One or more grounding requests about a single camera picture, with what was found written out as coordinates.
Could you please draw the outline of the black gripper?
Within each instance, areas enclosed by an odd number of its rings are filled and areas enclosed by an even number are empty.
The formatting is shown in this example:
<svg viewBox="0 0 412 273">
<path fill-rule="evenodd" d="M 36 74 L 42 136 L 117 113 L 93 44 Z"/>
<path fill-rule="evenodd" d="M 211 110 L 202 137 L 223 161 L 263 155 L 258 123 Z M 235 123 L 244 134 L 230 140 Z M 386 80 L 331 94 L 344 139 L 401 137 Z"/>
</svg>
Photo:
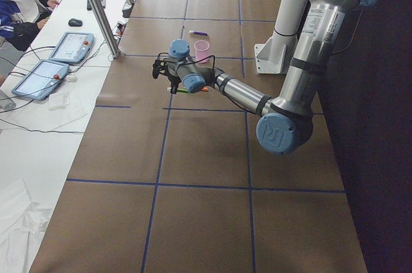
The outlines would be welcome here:
<svg viewBox="0 0 412 273">
<path fill-rule="evenodd" d="M 180 83 L 179 77 L 169 77 L 171 83 L 171 94 L 176 94 Z"/>
</svg>

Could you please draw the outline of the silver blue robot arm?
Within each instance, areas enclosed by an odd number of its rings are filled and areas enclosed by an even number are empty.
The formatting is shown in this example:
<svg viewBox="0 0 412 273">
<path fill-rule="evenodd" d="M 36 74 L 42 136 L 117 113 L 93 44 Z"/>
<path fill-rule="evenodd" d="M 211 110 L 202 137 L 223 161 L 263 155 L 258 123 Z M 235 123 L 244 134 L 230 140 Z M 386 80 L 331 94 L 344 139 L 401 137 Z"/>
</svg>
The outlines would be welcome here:
<svg viewBox="0 0 412 273">
<path fill-rule="evenodd" d="M 283 73 L 285 81 L 276 98 L 242 83 L 212 66 L 191 58 L 189 45 L 174 40 L 168 56 L 154 64 L 163 71 L 176 93 L 183 85 L 196 93 L 210 86 L 257 116 L 259 144 L 275 155 L 295 151 L 312 135 L 312 101 L 325 74 L 344 18 L 372 0 L 281 0 L 272 36 L 257 44 L 255 58 L 261 73 Z"/>
</svg>

